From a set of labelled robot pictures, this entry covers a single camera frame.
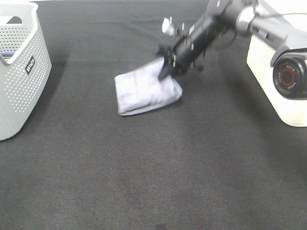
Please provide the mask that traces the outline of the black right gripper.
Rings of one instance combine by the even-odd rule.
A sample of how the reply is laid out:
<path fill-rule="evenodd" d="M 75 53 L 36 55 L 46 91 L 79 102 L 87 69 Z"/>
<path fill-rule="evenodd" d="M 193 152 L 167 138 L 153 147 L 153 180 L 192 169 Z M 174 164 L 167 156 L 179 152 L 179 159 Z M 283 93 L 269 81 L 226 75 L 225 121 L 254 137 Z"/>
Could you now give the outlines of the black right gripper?
<path fill-rule="evenodd" d="M 204 13 L 192 26 L 191 31 L 179 28 L 171 17 L 164 18 L 162 32 L 168 36 L 179 36 L 179 39 L 173 45 L 159 46 L 157 55 L 164 57 L 164 64 L 158 80 L 162 81 L 167 76 L 186 72 L 197 57 L 231 27 L 231 17 L 224 11 Z"/>

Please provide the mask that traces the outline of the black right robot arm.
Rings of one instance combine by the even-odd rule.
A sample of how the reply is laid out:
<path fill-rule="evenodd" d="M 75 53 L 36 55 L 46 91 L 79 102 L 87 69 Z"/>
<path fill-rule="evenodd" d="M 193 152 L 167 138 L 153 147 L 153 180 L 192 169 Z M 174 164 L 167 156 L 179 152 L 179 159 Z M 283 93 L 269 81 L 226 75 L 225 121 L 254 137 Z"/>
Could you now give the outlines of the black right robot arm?
<path fill-rule="evenodd" d="M 277 92 L 290 100 L 307 98 L 307 34 L 278 20 L 279 15 L 260 15 L 256 0 L 211 0 L 201 17 L 185 30 L 164 18 L 162 32 L 179 36 L 173 46 L 161 46 L 164 57 L 161 81 L 167 76 L 187 72 L 200 54 L 228 30 L 235 34 L 254 35 L 274 49 L 270 60 L 272 79 Z"/>

